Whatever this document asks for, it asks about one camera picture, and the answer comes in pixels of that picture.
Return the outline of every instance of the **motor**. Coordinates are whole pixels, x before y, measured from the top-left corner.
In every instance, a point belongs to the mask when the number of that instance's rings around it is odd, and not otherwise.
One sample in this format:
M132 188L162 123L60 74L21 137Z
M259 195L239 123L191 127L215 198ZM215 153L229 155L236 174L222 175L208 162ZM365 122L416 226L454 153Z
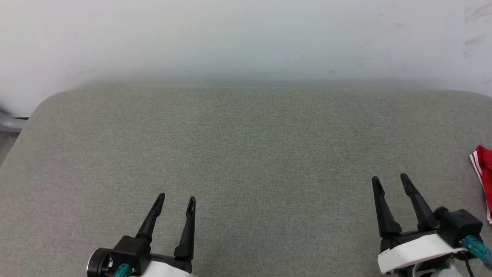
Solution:
M155 220L164 204L161 193L152 205L135 237L123 236L113 249L99 248L87 264L88 277L190 277L195 236L196 200L192 196L186 209L186 223L174 257L152 254Z
M450 212L439 207L434 212L415 188L410 178L400 175L405 194L417 215L417 231L402 233L401 226L384 199L385 192L378 177L372 178L372 190L381 239L377 262L381 273L400 277L462 277L454 259L463 260L471 276L469 259L480 258L492 270L492 252L480 237L482 222L464 209Z

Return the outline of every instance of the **gray metal object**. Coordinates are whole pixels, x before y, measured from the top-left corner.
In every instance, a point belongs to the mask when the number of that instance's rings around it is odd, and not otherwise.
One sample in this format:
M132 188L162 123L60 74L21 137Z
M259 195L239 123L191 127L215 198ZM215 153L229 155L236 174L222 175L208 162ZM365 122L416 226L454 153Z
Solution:
M25 119L13 118L0 111L0 132L20 132L25 123Z
M463 277L463 275L452 269L440 269L432 273L430 277Z

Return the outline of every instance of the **white wall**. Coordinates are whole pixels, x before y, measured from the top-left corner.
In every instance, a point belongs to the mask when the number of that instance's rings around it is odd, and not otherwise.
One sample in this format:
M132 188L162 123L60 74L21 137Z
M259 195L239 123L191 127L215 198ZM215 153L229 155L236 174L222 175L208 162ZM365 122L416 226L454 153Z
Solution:
M87 84L492 95L492 0L1 0L0 105Z

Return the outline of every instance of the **red cloth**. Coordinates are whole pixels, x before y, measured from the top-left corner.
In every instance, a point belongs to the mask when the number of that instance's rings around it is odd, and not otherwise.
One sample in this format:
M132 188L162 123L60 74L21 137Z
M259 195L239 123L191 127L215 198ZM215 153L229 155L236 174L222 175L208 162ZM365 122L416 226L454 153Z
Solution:
M492 224L492 150L481 145L477 150L470 155L473 167L478 175L478 179L482 183L485 191L485 200L487 202L487 220Z

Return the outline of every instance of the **gray fabric surface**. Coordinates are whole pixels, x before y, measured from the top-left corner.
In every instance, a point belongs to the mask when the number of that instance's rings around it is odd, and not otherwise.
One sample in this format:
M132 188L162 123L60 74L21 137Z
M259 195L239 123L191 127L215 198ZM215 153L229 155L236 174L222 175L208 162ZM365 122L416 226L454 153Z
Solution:
M0 133L0 166L14 146L18 136L19 133Z
M92 252L135 234L165 192L152 251L172 254L194 195L201 277L382 276L371 177L404 231L416 217L401 172L432 208L485 220L468 156L492 147L491 107L490 98L450 91L54 95L0 168L0 275L85 276ZM483 237L492 244L490 226Z

